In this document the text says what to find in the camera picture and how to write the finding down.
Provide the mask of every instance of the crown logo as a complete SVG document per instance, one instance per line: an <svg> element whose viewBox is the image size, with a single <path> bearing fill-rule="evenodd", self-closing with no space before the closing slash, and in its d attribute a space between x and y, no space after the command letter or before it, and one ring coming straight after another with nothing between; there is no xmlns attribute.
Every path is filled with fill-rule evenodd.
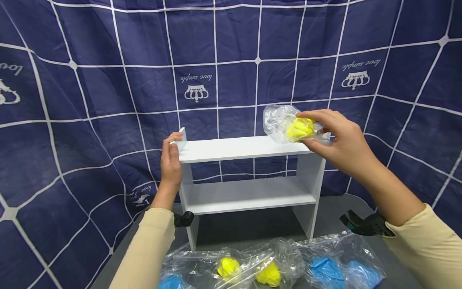
<svg viewBox="0 0 462 289"><path fill-rule="evenodd" d="M3 95L2 92L11 93L12 95L14 95L15 99L13 101L7 101L6 96ZM3 83L3 81L0 79L0 105L13 105L13 104L17 104L20 101L21 101L21 97L19 96L19 94L16 91L11 90L11 88L7 87Z"/></svg>
<svg viewBox="0 0 462 289"><path fill-rule="evenodd" d="M188 85L188 89L184 92L184 98L195 99L199 102L199 99L208 98L208 91L204 85Z"/></svg>
<svg viewBox="0 0 462 289"><path fill-rule="evenodd" d="M351 90L355 90L357 86L366 85L370 80L367 70L352 72L348 73L348 76L342 81L342 87L351 87Z"/></svg>

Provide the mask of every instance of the blue play dough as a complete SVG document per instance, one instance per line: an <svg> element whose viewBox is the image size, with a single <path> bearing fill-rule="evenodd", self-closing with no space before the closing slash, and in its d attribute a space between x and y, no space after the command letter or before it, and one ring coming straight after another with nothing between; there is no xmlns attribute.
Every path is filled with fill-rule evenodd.
<svg viewBox="0 0 462 289"><path fill-rule="evenodd" d="M355 274L355 279L367 284L369 289L375 288L383 279L377 271L357 261L348 263L348 271Z"/></svg>
<svg viewBox="0 0 462 289"><path fill-rule="evenodd" d="M311 271L323 288L347 288L343 274L340 271L337 262L335 262L332 258L320 257L314 259L313 263L311 263Z"/></svg>
<svg viewBox="0 0 462 289"><path fill-rule="evenodd" d="M183 289L183 280L177 275L170 275L159 283L158 289Z"/></svg>

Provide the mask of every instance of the black strap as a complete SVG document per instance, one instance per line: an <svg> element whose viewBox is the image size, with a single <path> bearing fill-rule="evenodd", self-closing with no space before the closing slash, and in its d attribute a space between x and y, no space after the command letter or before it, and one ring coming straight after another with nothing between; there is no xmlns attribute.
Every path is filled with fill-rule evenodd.
<svg viewBox="0 0 462 289"><path fill-rule="evenodd" d="M340 217L340 221L353 233L358 235L395 236L395 233L385 225L385 219L379 213L374 213L363 220L355 212L348 210L348 212Z"/></svg>
<svg viewBox="0 0 462 289"><path fill-rule="evenodd" d="M194 220L194 214L190 211L186 211L183 215L173 214L175 217L175 227L189 227Z"/></svg>

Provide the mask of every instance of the yellow play dough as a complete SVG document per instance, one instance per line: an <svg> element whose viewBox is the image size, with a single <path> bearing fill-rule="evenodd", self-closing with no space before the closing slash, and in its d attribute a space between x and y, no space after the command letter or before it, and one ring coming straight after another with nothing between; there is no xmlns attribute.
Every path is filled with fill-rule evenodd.
<svg viewBox="0 0 462 289"><path fill-rule="evenodd" d="M223 277L225 282L236 284L241 281L241 265L234 258L222 258L220 260L220 266L218 267L217 271L218 274Z"/></svg>
<svg viewBox="0 0 462 289"><path fill-rule="evenodd" d="M298 141L315 134L315 126L309 118L296 118L287 127L287 138L291 141Z"/></svg>
<svg viewBox="0 0 462 289"><path fill-rule="evenodd" d="M261 284L278 287L281 282L281 273L278 266L274 262L271 262L268 267L257 273L256 279Z"/></svg>

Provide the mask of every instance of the plastic bag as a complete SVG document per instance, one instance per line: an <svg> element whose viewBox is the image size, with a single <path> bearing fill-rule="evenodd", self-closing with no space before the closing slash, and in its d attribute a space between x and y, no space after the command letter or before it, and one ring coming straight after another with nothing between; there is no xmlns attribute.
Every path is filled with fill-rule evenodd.
<svg viewBox="0 0 462 289"><path fill-rule="evenodd" d="M185 251L173 256L173 272L196 288L215 288L221 278L216 270L219 251Z"/></svg>
<svg viewBox="0 0 462 289"><path fill-rule="evenodd" d="M271 250L252 255L230 248L180 252L173 256L173 271L196 288L247 289L257 272L268 267L273 259Z"/></svg>
<svg viewBox="0 0 462 289"><path fill-rule="evenodd" d="M346 289L338 234L297 242L306 262L304 277L313 288Z"/></svg>
<svg viewBox="0 0 462 289"><path fill-rule="evenodd" d="M311 138L326 145L330 138L323 135L322 125L308 118L297 118L300 112L292 105L267 105L263 110L263 129L277 143L298 142Z"/></svg>
<svg viewBox="0 0 462 289"><path fill-rule="evenodd" d="M386 277L383 264L363 236L351 231L338 234L343 254L344 276L350 288L375 288Z"/></svg>
<svg viewBox="0 0 462 289"><path fill-rule="evenodd" d="M255 278L262 271L267 271L274 260L273 250L260 250L258 252L240 252L238 250L223 248L224 257L218 265L219 274L223 277L215 286L221 288L250 288ZM224 261L232 260L239 266L232 274L221 274L225 270Z"/></svg>
<svg viewBox="0 0 462 289"><path fill-rule="evenodd" d="M305 263L294 240L276 238L268 243L260 243L244 252L259 252L271 249L275 253L273 264L266 271L257 274L255 287L279 287L289 289L305 271Z"/></svg>
<svg viewBox="0 0 462 289"><path fill-rule="evenodd" d="M158 289L194 289L173 271L173 256L189 249L189 243L186 243L165 256L160 271Z"/></svg>

